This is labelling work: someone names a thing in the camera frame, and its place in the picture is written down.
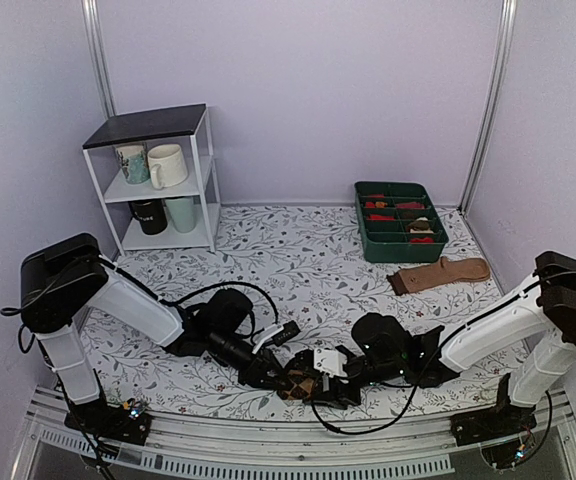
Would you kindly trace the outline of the brown tan argyle sock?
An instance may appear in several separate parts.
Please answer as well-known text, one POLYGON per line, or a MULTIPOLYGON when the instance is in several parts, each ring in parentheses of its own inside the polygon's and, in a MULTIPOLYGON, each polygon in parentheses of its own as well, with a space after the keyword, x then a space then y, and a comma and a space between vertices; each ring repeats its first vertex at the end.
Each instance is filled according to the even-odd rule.
POLYGON ((319 372, 301 373, 294 371, 292 369, 292 359, 285 365, 289 386, 286 390, 278 390, 277 395, 283 401, 309 400, 312 396, 312 390, 316 385, 316 381, 319 378, 319 372))

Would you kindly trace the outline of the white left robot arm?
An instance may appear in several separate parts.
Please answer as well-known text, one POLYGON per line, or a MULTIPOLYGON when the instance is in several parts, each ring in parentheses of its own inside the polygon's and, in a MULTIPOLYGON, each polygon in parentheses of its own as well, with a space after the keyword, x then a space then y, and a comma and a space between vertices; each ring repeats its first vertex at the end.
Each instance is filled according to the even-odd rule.
POLYGON ((145 335, 177 357, 209 353, 237 372, 240 384, 287 390, 283 367, 264 343, 239 333, 253 320, 244 283, 227 281, 207 287, 211 298, 184 307, 167 300, 105 258, 96 238, 78 234, 27 256, 20 266, 20 317, 35 335, 76 405, 79 419, 96 434, 116 426, 114 408, 101 400, 102 387, 74 324, 82 309, 95 309, 145 335))

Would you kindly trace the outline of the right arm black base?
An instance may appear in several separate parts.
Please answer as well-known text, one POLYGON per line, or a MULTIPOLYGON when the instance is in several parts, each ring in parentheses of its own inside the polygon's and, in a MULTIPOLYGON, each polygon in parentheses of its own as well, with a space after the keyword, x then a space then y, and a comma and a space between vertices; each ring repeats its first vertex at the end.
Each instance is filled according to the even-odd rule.
POLYGON ((509 381, 509 374, 502 377, 493 406, 450 417, 450 431, 458 446, 519 434, 536 426, 535 406, 518 407, 510 403, 509 381))

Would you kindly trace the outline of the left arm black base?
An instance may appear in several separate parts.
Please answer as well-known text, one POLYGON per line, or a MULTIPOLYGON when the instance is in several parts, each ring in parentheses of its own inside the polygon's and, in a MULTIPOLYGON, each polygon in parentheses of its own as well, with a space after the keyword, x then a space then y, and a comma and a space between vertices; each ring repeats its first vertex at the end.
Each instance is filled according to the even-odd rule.
POLYGON ((63 382, 60 382, 60 386, 68 407, 64 421, 66 427, 95 438, 138 446, 146 444, 152 423, 146 402, 129 398, 121 405, 112 405, 107 402, 105 393, 100 391, 93 400, 75 404, 63 382))

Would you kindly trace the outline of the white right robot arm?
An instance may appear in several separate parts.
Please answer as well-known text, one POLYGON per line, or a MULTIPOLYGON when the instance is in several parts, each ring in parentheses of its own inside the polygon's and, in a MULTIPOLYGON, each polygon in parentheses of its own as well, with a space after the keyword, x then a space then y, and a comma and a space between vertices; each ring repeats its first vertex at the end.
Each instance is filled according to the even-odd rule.
POLYGON ((458 378, 485 357, 526 337, 543 342, 501 386, 502 400, 485 415, 485 427, 505 436, 576 361, 576 260, 546 251, 514 290, 453 329, 438 326, 414 335, 393 316, 368 313, 351 338, 359 356, 343 346, 313 353, 315 378, 305 403, 345 409, 361 402, 370 384, 401 378, 434 388, 458 378))

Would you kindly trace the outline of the floral patterned table mat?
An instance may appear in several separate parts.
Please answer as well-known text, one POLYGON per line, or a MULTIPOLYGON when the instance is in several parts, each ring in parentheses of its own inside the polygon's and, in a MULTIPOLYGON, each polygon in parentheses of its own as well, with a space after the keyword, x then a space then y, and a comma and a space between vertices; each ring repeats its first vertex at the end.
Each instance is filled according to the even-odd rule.
MULTIPOLYGON (((351 326, 368 312, 391 315, 419 334, 440 325, 455 328, 500 295, 490 280, 394 295, 387 276, 395 266, 364 259, 351 207, 228 207, 221 214, 214 252, 129 252, 120 266, 170 299, 190 295, 204 301, 211 284, 244 283, 258 328, 280 320, 295 321, 301 329, 276 349, 281 362, 304 349, 351 346, 351 326)), ((239 384, 234 370, 209 356, 168 355, 143 334, 99 311, 89 314, 81 340, 112 402, 142 399, 155 411, 234 420, 295 422, 319 416, 342 427, 352 420, 383 423, 400 412, 414 416, 490 404, 500 378, 528 354, 519 342, 441 387, 410 394, 378 385, 363 390, 357 407, 314 411, 239 384)))

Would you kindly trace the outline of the plain brown sock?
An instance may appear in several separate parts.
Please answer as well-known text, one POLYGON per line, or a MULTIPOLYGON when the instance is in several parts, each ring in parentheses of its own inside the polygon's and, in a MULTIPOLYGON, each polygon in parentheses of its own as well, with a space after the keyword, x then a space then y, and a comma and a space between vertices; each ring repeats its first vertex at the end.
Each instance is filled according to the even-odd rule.
POLYGON ((477 283, 490 279, 488 263, 482 258, 452 261, 442 256, 438 261, 414 268, 400 269, 387 276, 387 281, 398 296, 414 294, 439 286, 467 282, 477 283))

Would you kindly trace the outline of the red rolled sock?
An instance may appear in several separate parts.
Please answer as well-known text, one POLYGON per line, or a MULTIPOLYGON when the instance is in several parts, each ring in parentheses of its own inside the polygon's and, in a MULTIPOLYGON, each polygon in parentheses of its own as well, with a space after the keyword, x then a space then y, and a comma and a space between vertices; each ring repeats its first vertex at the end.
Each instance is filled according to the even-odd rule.
POLYGON ((381 215, 381 214, 369 214, 366 215, 365 219, 366 221, 372 221, 372 222, 392 222, 397 220, 397 218, 394 216, 381 215))

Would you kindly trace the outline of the green divided organizer tray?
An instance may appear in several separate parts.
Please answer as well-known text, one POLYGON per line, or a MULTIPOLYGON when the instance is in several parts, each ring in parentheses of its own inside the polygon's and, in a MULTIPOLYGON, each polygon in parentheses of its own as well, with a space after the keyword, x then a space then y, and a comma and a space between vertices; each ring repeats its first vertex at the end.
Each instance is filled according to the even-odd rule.
POLYGON ((355 208, 363 254, 371 263, 433 263, 442 255, 448 234, 425 187, 410 182, 359 181, 355 208), (389 215, 392 222, 366 221, 369 214, 389 215), (435 220, 433 234, 411 234, 405 225, 419 217, 435 220))

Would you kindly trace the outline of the mint green cup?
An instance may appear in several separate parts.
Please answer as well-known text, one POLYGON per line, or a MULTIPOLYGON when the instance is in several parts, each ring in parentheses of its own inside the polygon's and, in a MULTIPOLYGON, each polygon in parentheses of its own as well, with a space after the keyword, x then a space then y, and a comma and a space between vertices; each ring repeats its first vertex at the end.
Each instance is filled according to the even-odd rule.
POLYGON ((165 200, 165 206, 175 230, 185 234, 196 226, 195 205, 193 197, 175 197, 165 200))

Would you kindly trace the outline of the brown cream rolled sock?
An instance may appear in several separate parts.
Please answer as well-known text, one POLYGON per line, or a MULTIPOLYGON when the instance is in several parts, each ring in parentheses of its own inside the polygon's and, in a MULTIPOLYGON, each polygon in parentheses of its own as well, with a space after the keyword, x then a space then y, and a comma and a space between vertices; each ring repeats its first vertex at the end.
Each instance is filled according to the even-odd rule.
POLYGON ((433 234, 435 220, 427 217, 419 217, 405 225, 407 233, 411 234, 433 234))

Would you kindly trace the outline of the black mug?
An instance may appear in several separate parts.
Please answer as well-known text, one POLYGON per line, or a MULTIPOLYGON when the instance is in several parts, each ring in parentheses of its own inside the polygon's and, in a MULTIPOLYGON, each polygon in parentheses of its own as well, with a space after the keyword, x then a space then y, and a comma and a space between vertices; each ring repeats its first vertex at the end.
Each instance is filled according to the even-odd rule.
POLYGON ((166 230, 168 221, 161 200, 132 201, 129 208, 144 234, 157 235, 166 230))

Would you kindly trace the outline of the white shelf black top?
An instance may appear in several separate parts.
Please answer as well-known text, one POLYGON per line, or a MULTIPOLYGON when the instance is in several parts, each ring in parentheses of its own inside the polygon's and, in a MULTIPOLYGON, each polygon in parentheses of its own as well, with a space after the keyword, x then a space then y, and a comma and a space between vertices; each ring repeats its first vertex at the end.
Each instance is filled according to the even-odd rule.
POLYGON ((82 145, 89 175, 118 252, 207 248, 216 250, 221 198, 214 159, 209 109, 205 104, 121 114, 107 119, 82 145), (108 186, 100 185, 91 152, 111 147, 119 171, 108 186), (184 232, 171 217, 162 231, 144 232, 133 218, 120 233, 110 214, 114 204, 136 206, 174 200, 192 201, 195 224, 184 232))

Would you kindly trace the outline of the cream white mug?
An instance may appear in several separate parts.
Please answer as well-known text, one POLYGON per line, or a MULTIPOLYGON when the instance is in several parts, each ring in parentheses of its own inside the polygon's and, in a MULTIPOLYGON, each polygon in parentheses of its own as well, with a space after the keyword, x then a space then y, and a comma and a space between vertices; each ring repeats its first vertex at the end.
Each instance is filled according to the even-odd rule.
POLYGON ((163 144, 148 151, 150 178, 156 190, 173 187, 188 178, 182 148, 179 144, 163 144))

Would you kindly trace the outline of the teal patterned mug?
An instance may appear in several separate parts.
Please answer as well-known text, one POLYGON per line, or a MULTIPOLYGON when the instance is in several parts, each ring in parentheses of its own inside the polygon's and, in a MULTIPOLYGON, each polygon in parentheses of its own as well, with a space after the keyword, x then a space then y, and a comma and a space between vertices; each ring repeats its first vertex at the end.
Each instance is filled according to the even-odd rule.
POLYGON ((150 179, 144 144, 124 144, 115 148, 120 170, 127 184, 138 185, 150 179))

